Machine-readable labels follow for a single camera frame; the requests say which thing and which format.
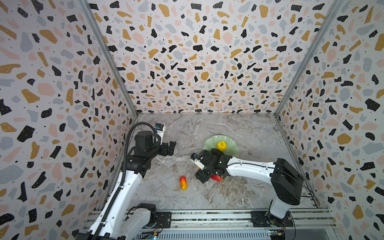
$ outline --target metal corner post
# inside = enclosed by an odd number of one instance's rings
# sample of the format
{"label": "metal corner post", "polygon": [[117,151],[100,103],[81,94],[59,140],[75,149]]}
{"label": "metal corner post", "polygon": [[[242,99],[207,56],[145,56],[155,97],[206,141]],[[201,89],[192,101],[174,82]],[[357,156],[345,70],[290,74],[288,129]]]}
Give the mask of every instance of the metal corner post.
{"label": "metal corner post", "polygon": [[328,31],[329,27],[331,26],[333,20],[335,19],[337,13],[339,12],[339,10],[341,8],[343,2],[344,2],[343,0],[334,0],[331,7],[329,8],[328,13],[326,15],[326,18],[323,21],[319,32],[315,36],[315,39],[313,40],[313,43],[311,44],[310,48],[308,49],[308,52],[304,56],[304,59],[301,62],[301,65],[297,69],[297,71],[296,71],[296,73],[292,79],[292,82],[288,86],[288,89],[285,91],[283,99],[280,101],[280,104],[275,111],[275,116],[279,116],[280,113],[282,112],[286,102],[289,99],[289,96],[291,95],[291,93],[295,89],[295,86],[299,82],[299,80],[300,80],[301,76],[303,75],[308,63],[311,61],[313,55],[315,54],[317,48],[319,47],[321,41],[323,40],[325,33]]}
{"label": "metal corner post", "polygon": [[88,1],[87,0],[78,0],[78,3],[79,3],[81,11],[84,14],[86,21],[89,24],[89,28],[93,32],[93,34],[96,38],[96,41],[100,47],[100,50],[101,50],[102,54],[104,55],[106,62],[109,65],[109,68],[112,71],[113,77],[116,79],[116,81],[119,85],[119,88],[121,90],[121,94],[123,95],[125,101],[127,102],[129,110],[135,115],[135,117],[137,117],[137,111],[136,111],[136,109],[135,109],[135,107],[131,101],[131,98],[129,97],[128,91],[127,91],[127,89],[126,89],[126,87],[122,81],[122,78],[120,76],[120,73],[118,72],[118,69],[115,65],[115,62],[113,61],[113,59],[109,53],[107,45],[104,42],[103,35],[101,34],[101,31],[100,31],[100,29],[96,23],[96,20],[93,17],[93,14],[92,14],[92,11],[89,7]]}

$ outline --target terrazzo wall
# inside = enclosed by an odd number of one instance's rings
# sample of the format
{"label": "terrazzo wall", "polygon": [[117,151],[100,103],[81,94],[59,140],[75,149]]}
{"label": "terrazzo wall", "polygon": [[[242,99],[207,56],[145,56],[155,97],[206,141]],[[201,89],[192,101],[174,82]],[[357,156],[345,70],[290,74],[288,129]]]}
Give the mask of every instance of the terrazzo wall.
{"label": "terrazzo wall", "polygon": [[345,1],[278,119],[344,239],[384,239],[384,1]]}
{"label": "terrazzo wall", "polygon": [[139,113],[270,113],[333,1],[89,3]]}
{"label": "terrazzo wall", "polygon": [[3,239],[74,239],[132,122],[76,4],[0,2]]}

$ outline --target perforated metal panel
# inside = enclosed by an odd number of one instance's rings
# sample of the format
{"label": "perforated metal panel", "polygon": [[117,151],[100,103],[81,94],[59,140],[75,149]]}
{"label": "perforated metal panel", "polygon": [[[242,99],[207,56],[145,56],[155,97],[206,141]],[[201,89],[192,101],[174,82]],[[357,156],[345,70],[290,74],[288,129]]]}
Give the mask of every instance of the perforated metal panel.
{"label": "perforated metal panel", "polygon": [[[142,239],[146,235],[140,234],[136,239]],[[158,239],[234,239],[234,240],[270,240],[268,230],[218,230],[218,231],[163,231]]]}

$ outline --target scalloped plate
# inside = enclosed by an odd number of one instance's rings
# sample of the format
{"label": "scalloped plate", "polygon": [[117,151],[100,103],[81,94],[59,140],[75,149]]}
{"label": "scalloped plate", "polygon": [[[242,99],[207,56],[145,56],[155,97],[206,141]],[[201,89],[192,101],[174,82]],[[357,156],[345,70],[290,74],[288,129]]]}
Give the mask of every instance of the scalloped plate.
{"label": "scalloped plate", "polygon": [[230,155],[232,157],[237,157],[239,155],[239,149],[237,144],[230,137],[224,135],[215,135],[208,138],[204,143],[204,150],[211,150],[212,148],[217,148],[217,144],[220,141],[224,141],[227,144],[227,149],[224,151],[225,155]]}

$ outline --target robotic arm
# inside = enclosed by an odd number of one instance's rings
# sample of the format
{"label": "robotic arm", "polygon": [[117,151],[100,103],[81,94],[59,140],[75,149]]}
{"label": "robotic arm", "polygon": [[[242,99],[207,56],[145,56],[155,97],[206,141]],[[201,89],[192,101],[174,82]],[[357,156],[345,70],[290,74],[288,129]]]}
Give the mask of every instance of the robotic arm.
{"label": "robotic arm", "polygon": [[276,162],[253,162],[224,155],[218,149],[203,150],[193,153],[191,160],[200,169],[195,177],[202,183],[217,176],[243,176],[267,182],[276,191],[266,218],[274,225],[279,225],[289,208],[299,205],[303,177],[286,160],[278,158]]}
{"label": "robotic arm", "polygon": [[[152,131],[138,132],[134,138],[136,145],[128,152],[130,136],[134,128],[142,124],[151,127]],[[155,124],[155,128],[146,122],[139,122],[132,126],[126,138],[121,172],[111,197],[89,232],[78,234],[76,240],[131,240],[144,226],[157,227],[157,212],[154,204],[139,204],[129,218],[125,217],[125,212],[147,170],[151,168],[152,159],[159,154],[172,156],[174,153],[176,142],[171,141],[169,144],[163,142],[165,129],[166,127],[159,123]]]}

